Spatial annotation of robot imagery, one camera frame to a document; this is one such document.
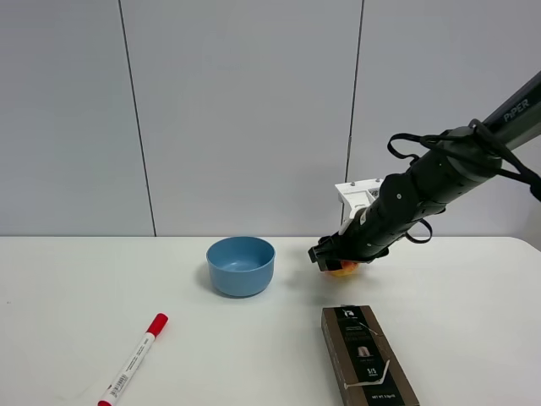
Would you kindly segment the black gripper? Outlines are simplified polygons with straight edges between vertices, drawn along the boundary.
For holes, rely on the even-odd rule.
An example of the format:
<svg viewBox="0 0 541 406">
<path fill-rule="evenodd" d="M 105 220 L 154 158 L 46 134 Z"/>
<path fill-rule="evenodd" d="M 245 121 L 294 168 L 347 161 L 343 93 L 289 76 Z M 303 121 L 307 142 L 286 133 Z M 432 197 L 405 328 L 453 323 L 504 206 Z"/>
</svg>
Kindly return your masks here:
<svg viewBox="0 0 541 406">
<path fill-rule="evenodd" d="M 389 255 L 389 214 L 368 209 L 363 225 L 351 224 L 347 231 L 326 236 L 308 251 L 321 271 L 339 271 L 342 261 L 370 263 Z"/>
</svg>

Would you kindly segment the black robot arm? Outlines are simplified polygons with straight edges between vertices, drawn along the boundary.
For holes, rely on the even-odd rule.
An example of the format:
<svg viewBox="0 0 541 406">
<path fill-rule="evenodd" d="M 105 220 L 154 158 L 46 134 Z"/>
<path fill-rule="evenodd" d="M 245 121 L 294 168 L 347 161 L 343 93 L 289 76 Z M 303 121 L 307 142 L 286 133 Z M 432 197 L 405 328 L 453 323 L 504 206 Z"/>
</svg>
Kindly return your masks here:
<svg viewBox="0 0 541 406">
<path fill-rule="evenodd" d="M 417 143 L 427 151 L 404 155 L 389 145 L 394 157 L 409 161 L 406 172 L 337 184 L 345 216 L 336 233 L 309 249 L 309 259 L 323 272 L 337 272 L 388 255 L 399 239 L 416 243 L 409 233 L 413 226 L 427 227 L 427 217 L 444 212 L 449 203 L 495 176 L 526 184 L 538 198 L 540 177 L 513 151 L 539 135 L 538 75 L 484 121 L 474 119 L 438 135 L 392 135 L 392 140 Z"/>
</svg>

